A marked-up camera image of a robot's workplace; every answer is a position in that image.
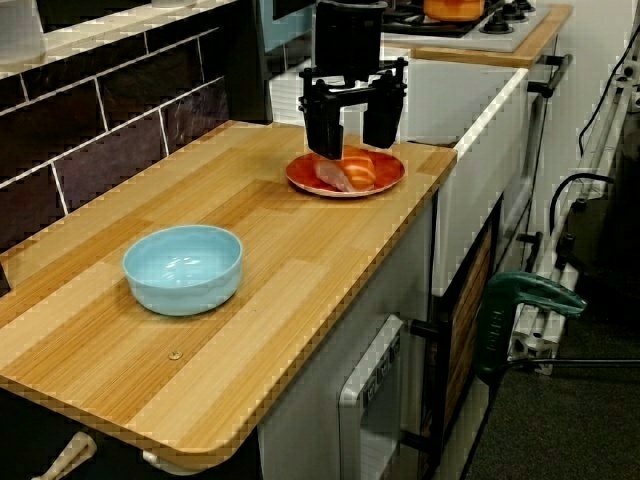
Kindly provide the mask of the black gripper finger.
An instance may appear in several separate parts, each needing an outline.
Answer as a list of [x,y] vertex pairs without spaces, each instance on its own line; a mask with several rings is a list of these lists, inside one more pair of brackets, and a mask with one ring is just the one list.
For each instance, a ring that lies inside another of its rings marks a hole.
[[341,107],[335,101],[313,100],[304,104],[304,119],[309,148],[329,160],[342,157],[343,126]]
[[376,148],[390,148],[396,139],[402,109],[401,90],[370,93],[363,115],[363,142]]

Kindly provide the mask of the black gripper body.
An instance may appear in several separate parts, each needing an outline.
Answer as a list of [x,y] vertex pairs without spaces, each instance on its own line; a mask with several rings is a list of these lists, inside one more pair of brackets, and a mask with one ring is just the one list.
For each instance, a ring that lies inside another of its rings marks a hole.
[[370,100],[401,103],[406,95],[406,62],[380,60],[384,1],[319,1],[313,27],[313,64],[300,74],[302,108],[326,96],[345,105]]

